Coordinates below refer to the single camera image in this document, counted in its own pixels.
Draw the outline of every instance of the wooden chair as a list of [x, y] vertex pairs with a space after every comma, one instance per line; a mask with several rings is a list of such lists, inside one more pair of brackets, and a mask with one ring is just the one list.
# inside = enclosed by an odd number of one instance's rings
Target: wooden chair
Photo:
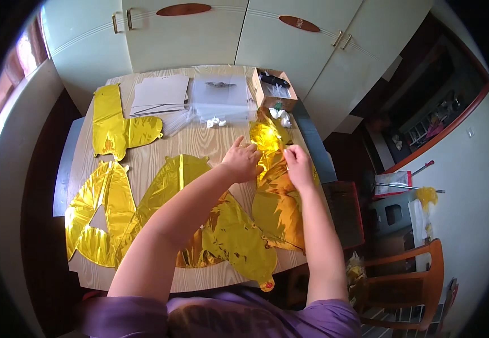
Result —
[[423, 253], [431, 256], [430, 270], [407, 274], [372, 277], [366, 280], [363, 299], [356, 307], [363, 313], [366, 306], [381, 308], [407, 308], [424, 304], [423, 319], [419, 323], [388, 322], [361, 317], [361, 323], [392, 329], [414, 329], [424, 331], [430, 325], [444, 285], [444, 255], [439, 239], [429, 245], [408, 250], [402, 254], [365, 261], [364, 266], [377, 266], [405, 260]]

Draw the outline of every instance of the brass handle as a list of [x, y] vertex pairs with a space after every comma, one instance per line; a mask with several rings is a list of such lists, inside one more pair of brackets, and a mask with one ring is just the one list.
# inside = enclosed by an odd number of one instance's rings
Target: brass handle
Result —
[[346, 49], [346, 46], [349, 44], [349, 41], [352, 39], [352, 35], [350, 34], [348, 36], [348, 40], [346, 41], [346, 43], [344, 44], [344, 46], [341, 48], [342, 50]]
[[340, 38], [343, 36], [343, 31], [339, 30], [339, 36], [336, 38], [336, 41], [334, 44], [331, 46], [336, 47], [337, 44], [339, 44]]
[[117, 19], [115, 18], [116, 14], [117, 14], [117, 12], [113, 13], [113, 15], [111, 16], [111, 19], [113, 21], [113, 31], [115, 32], [115, 34], [118, 34], [119, 31], [117, 30]]
[[133, 28], [132, 28], [132, 16], [130, 16], [130, 10], [132, 10], [132, 8], [129, 8], [126, 10], [126, 21], [128, 21], [128, 30], [133, 30]]

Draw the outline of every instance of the person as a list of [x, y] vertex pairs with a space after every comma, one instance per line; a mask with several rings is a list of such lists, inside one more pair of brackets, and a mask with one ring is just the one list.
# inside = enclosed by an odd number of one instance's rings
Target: person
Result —
[[284, 311], [260, 296], [214, 291], [209, 298], [168, 301], [178, 251], [232, 184], [254, 180], [261, 153], [240, 136], [222, 163], [192, 181], [147, 221], [119, 266], [107, 297], [84, 302], [85, 334], [110, 337], [357, 337], [348, 302], [343, 250], [323, 207], [310, 157], [298, 145], [284, 156], [302, 200], [310, 271], [307, 305]]

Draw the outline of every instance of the white cabinet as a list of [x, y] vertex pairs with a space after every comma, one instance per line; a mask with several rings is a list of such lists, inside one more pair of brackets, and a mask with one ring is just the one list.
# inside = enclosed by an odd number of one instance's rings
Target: white cabinet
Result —
[[[333, 53], [339, 32], [345, 32], [362, 0], [250, 0], [237, 50], [237, 65], [286, 72], [304, 98]], [[309, 21], [320, 31], [299, 29], [280, 16]]]
[[86, 114], [92, 93], [108, 78], [132, 73], [120, 0], [48, 0], [42, 24], [51, 58], [80, 113]]
[[363, 1], [303, 101], [322, 139], [335, 130], [383, 75], [431, 6], [432, 0]]
[[191, 65], [234, 64], [248, 0], [209, 0], [210, 10], [161, 16], [160, 9], [180, 0], [122, 0], [132, 30], [126, 41], [134, 72]]

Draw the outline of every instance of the light switch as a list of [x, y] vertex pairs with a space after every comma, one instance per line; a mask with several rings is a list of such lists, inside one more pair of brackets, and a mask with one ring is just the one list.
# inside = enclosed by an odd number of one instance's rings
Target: light switch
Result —
[[468, 134], [468, 137], [474, 136], [474, 130], [472, 129], [471, 126], [469, 126], [468, 128], [466, 128], [466, 133]]

